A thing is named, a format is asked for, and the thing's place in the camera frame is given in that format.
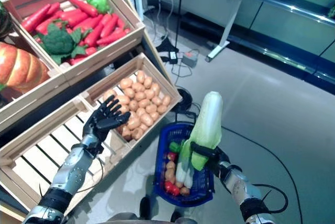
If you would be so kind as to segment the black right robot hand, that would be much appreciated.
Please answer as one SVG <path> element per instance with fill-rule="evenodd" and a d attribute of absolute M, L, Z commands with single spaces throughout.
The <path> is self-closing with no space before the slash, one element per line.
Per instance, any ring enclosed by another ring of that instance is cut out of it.
<path fill-rule="evenodd" d="M 199 154 L 201 158 L 205 159 L 205 166 L 216 176 L 225 170 L 221 162 L 229 162 L 228 156 L 218 146 L 214 149 L 201 146 L 195 142 L 191 143 L 192 154 Z"/>

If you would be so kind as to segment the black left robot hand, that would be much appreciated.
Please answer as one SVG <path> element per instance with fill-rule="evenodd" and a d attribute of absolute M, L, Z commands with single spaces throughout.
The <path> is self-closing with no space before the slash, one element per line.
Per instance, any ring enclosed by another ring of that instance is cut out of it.
<path fill-rule="evenodd" d="M 115 95 L 109 96 L 89 117 L 83 127 L 82 137 L 93 136 L 104 142 L 110 130 L 128 122 L 130 112 L 122 113 Z"/>

